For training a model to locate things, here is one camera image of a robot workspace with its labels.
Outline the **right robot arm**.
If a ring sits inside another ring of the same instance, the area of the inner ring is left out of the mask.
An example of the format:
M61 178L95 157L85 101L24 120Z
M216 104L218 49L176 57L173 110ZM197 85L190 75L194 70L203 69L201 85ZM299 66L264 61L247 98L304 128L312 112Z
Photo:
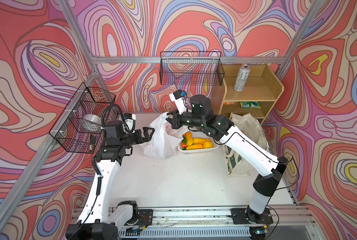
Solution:
M186 104L186 93L181 90L171 93L169 98L176 105L176 110L167 113L166 121L174 130L183 126L196 128L213 138L216 144L234 150L258 172L253 183L254 193L245 214L250 223L260 223L283 177L288 160L261 148L227 117L214 114L211 100L204 95L191 97L189 107Z

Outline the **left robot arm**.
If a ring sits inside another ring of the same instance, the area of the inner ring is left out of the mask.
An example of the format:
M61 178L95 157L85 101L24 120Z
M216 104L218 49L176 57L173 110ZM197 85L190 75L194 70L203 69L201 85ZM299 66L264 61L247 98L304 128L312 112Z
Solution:
M128 126L119 105L110 104L101 117L103 141L91 159L95 172L88 198L78 220L68 225L68 240L118 240L126 224L138 221L136 201L120 202L113 213L108 212L110 192L124 157L130 157L133 146L147 143L154 128L135 129Z

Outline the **cream canvas tote bag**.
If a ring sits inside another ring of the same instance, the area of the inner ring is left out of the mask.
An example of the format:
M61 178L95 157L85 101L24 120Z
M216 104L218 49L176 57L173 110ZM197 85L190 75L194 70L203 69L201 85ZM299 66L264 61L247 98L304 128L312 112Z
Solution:
M234 123L228 141L222 146L228 177L249 176L256 170L260 175L271 174L269 144L259 121L251 114L231 113Z

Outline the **white plastic grocery bag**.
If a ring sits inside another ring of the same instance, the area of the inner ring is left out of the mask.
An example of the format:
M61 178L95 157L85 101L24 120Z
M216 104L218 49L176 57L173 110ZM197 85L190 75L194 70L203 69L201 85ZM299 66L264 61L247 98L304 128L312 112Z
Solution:
M182 135L187 129L181 127L179 130L171 128L171 124L166 121L167 113L161 114L149 126L154 128L151 140L141 144L143 154L152 159L166 160L176 155Z

